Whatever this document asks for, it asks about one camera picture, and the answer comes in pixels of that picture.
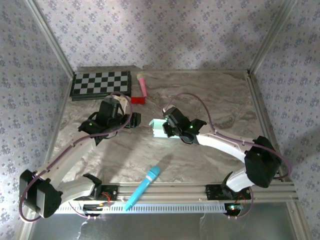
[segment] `wall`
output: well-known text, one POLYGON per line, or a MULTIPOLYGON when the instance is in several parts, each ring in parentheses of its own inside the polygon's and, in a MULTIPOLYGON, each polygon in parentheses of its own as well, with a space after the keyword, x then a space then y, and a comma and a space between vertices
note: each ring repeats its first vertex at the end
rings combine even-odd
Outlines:
POLYGON ((11 239, 20 173, 43 163, 69 80, 25 2, 0 8, 0 239, 11 239))
POLYGON ((320 2, 299 1, 256 73, 314 239, 320 239, 320 2))
POLYGON ((37 0, 74 71, 247 69, 282 0, 37 0))

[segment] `marble surface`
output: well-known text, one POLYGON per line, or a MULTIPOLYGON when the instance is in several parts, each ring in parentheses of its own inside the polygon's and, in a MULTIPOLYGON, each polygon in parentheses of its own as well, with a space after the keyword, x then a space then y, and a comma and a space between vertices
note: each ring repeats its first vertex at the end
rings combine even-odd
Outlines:
MULTIPOLYGON (((220 182, 244 165, 232 156, 207 146, 187 145, 180 139, 155 138, 149 122, 163 118, 161 109, 181 92, 198 95, 207 104, 213 123, 226 132, 245 137, 262 134, 247 81, 220 72, 147 73, 145 105, 133 105, 142 114, 139 127, 125 129, 103 140, 84 155, 63 181, 91 173, 107 182, 139 182, 153 165, 162 172, 157 182, 220 182)), ((141 96, 136 72, 132 72, 132 96, 141 96)), ((81 122, 99 109, 101 100, 68 100, 54 148, 56 153, 78 130, 81 122)), ((203 106, 192 96, 173 102, 190 119, 208 120, 203 106)))

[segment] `chessboard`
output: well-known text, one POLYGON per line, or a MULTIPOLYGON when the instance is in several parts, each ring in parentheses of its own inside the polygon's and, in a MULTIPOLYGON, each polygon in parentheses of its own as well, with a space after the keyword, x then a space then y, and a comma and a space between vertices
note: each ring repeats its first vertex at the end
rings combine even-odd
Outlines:
POLYGON ((121 92, 131 97, 130 71, 76 73, 70 97, 72 101, 104 99, 112 92, 121 92))

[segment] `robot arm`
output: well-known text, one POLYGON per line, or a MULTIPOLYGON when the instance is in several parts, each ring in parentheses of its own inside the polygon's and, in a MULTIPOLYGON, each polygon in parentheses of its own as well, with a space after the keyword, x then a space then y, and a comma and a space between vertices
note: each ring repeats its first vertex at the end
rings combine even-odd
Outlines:
MULTIPOLYGON (((45 163, 34 172, 25 170, 20 176, 20 196, 23 195, 28 184, 36 176, 43 172, 44 174, 27 191, 23 199, 24 204, 41 217, 48 218, 64 202, 79 197, 100 198, 102 181, 93 175, 85 174, 70 182, 61 183, 61 181, 83 155, 93 150, 103 139, 113 137, 107 134, 89 136, 116 130, 127 122, 129 115, 125 114, 126 104, 127 101, 125 99, 123 101, 121 97, 106 97, 101 102, 99 111, 94 112, 81 124, 78 128, 79 132, 48 163, 45 163), (82 138, 85 139, 78 144, 74 144, 74 142, 82 138)), ((140 122, 141 115, 134 112, 125 127, 135 128, 140 122)))
POLYGON ((244 168, 229 173, 221 184, 223 194, 229 199, 236 196, 242 189, 252 185, 267 188, 281 166, 282 161, 277 156, 253 146, 253 144, 261 145, 274 150, 270 141, 263 136, 249 139, 221 130, 218 131, 220 133, 218 135, 216 134, 217 130, 214 131, 205 121, 199 119, 189 121, 174 106, 164 111, 163 116, 167 120, 163 124, 163 130, 168 137, 179 136, 186 144, 216 148, 244 163, 244 168))

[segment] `red object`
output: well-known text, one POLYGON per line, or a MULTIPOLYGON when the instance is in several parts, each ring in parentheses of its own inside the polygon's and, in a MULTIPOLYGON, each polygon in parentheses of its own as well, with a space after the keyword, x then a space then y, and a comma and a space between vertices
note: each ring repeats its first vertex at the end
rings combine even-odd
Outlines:
POLYGON ((131 103, 132 104, 145 104, 146 98, 141 96, 132 96, 131 97, 131 103))

